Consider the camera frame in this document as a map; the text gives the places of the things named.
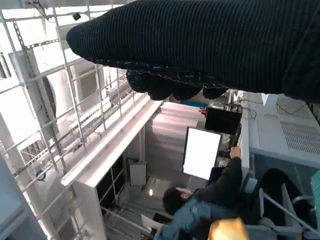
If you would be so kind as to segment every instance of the metal scaffolding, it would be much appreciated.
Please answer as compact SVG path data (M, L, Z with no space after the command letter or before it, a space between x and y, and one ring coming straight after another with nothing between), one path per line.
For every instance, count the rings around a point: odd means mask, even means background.
M59 71L65 71L66 78L68 81L70 95L72 98L72 107L67 109L65 112L63 112L59 116L56 116L56 117L51 116L48 121L44 121L43 119L41 119L41 116L39 116L39 113L37 111L34 111L36 121L39 125L39 129L37 131L33 132L32 134L28 135L27 137L20 139L18 142L15 142L11 146L8 146L7 148L5 148L5 150L3 152L1 152L2 155L6 155L6 154L10 154L12 151L17 151L18 147L20 145L22 145L23 143L25 143L26 141L28 141L31 137L33 137L37 134L40 135L41 141L44 144L45 148L42 151L40 151L40 153L38 153L37 155L32 156L30 161L23 163L23 166L15 169L15 172L13 173L13 177L16 179L16 181L21 180L20 176L28 174L27 172L30 169L32 169L32 167L34 166L35 163L42 161L42 159L44 157L49 159L48 163L45 165L45 167L41 170L41 172L36 177L34 177L33 179L30 178L29 182L25 182L23 184L23 186L20 186L21 191L26 194L28 194L28 192L31 188L34 189L34 186L37 183L37 181L39 181L43 177L45 177L46 174L48 174L49 170L51 170L51 169L53 169L55 171L56 177L59 180L61 180L61 178L66 173L66 166L67 166L64 158L68 154L76 151L77 149L79 149L81 147L83 147L85 149L86 144L88 142L87 139L89 138L89 136L92 133L95 132L95 130L99 126L102 125L104 130L108 130L107 126L106 126L106 121L116 111L120 112L120 118L122 118L122 116L123 116L122 106L126 102L128 102L129 100L132 99L133 105L135 104L135 98L134 98L135 93L133 91L128 90L127 92L124 93L124 95L123 95L123 92L120 91L120 87L121 87L120 78L122 78L123 76L119 76L118 69L116 70L116 74L117 74L116 79L111 80L111 76L109 74L110 81L108 84L106 84L104 86L101 86L101 79L100 79L100 74L99 74L99 72L102 71L102 68L103 68L102 65L95 64L93 70L89 70L81 75L76 76L76 77L72 76L71 66L75 66L85 60L83 58L78 58L73 61L69 61L69 62L67 61L65 49L64 49L64 46L63 46L63 43L61 40L61 36L60 36L61 26L59 24L59 17L71 16L74 14L74 12L57 14L55 7L52 8L52 11L53 11L53 14L48 14L46 17L41 15L41 16L33 16L33 17L21 17L21 18L5 18L3 11L0 9L0 23L3 24L5 33L7 35L7 39L9 41L9 45L12 49L13 59L15 61L15 63L12 63L12 64L14 64L13 67L14 67L16 73L21 74L22 69L19 65L19 59L18 59L19 56L16 51L14 38L13 38L12 33L10 32L10 29L8 27L8 23L11 23L11 24L13 23L14 31L15 31L15 34L16 34L18 40L19 40L23 55L25 56L25 58L29 62L29 66L28 66L29 76L27 78L20 79L19 84L15 84L7 89L1 90L0 95L7 93L7 92L10 92L11 90L14 90L16 88L22 88L25 95L28 98L28 97L30 97L30 94L28 92L28 87L31 86L32 84L36 84L39 87L40 93L42 93L41 94L42 97L45 98L45 99L43 99L43 102L49 103L48 96L46 96L46 94L45 94L46 90L44 89L43 78L45 78L51 74L57 73ZM90 7L87 6L87 11L80 12L80 14L88 16L88 18L91 20L92 19L91 14L105 13L106 11L107 10L90 11ZM53 40L46 40L46 41L42 41L42 42L33 43L30 45L25 45L17 22L34 20L34 19L50 19L50 18L55 20L54 24L57 29L57 38L53 39ZM53 67L49 70L46 70L44 72L41 72L40 74L35 73L35 71L33 69L33 65L31 63L31 60L29 59L28 51L32 50L33 48L39 47L39 46L50 45L50 44L54 44L54 43L59 43L59 45L60 45L62 56L63 56L63 64L55 66L55 67ZM96 91L94 91L94 93L87 96L85 99L77 102L75 92L73 91L74 84L77 81L79 81L80 79L83 79L84 77L89 76L90 74L95 75L95 82L96 82L97 89L96 89ZM111 99L108 95L109 92L107 92L106 97L103 97L103 94L102 94L103 91L107 91L107 88L109 86L112 88L112 84L114 84L114 83L116 83L116 88L112 89L110 92L116 93L117 103L111 103ZM81 116L81 113L80 113L78 107L87 103L94 96L98 96L99 102L97 105L93 106L89 110L89 111L91 111L90 114L83 118ZM45 104L44 107L45 107L46 111L49 111L47 104ZM67 133L65 133L63 135L54 135L52 139L49 139L48 136L46 135L46 129L49 129L49 128L52 128L53 126L55 126L59 119L63 118L64 116L66 116L67 114L69 114L71 112L75 113L76 125L73 126ZM74 133L76 133L75 135L78 134L79 137L77 137L76 139L68 140L71 138L71 134L74 134ZM115 190L114 182L119 178L119 176L121 174L123 174L123 172L124 172L124 170L122 170L114 178L113 172L111 171L112 188L113 188L113 193L115 196L116 196L116 190ZM66 208L68 209L69 214L65 219L63 219L58 225L55 226L53 224L51 218L48 216L48 211L61 198L65 198L67 200ZM82 234L82 229L85 225L85 221L83 223L81 223L75 214L75 210L78 207L78 204L75 204L75 202L76 202L75 200L76 200L76 197L74 195L72 185L69 187L66 187L66 188L61 186L60 193L46 206L38 207L37 203L33 202L31 200L31 204L32 204L33 208L35 209L36 218L37 218L37 220L39 220L43 223L44 227L49 232L49 235L50 235L50 236L48 236L49 239L60 240L61 237L60 237L59 232L69 220L71 220L73 223L75 235L81 240L84 239L84 236Z

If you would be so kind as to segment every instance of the computer monitor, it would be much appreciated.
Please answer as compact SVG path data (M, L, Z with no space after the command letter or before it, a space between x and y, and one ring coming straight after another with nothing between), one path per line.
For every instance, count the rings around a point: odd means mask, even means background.
M215 166L221 134L188 127L184 146L182 172L209 180Z

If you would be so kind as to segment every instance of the ventilation grille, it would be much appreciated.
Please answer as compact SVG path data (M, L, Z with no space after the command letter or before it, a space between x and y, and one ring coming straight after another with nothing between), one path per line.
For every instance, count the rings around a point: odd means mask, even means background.
M278 98L276 101L276 112L282 116L289 116L297 119L311 120L312 116L303 101L291 98Z
M320 155L320 133L309 125L280 121L288 148Z

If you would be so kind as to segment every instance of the hand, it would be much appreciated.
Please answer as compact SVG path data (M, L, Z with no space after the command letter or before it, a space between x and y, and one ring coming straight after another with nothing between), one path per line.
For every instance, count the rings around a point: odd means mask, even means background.
M232 147L230 151L230 158L233 159L235 157L241 158L241 149L238 146Z

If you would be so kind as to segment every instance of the yellow object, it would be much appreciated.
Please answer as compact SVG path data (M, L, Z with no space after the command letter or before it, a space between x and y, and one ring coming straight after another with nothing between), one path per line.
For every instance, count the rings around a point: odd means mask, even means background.
M208 240L249 240L240 218L223 219L211 224Z

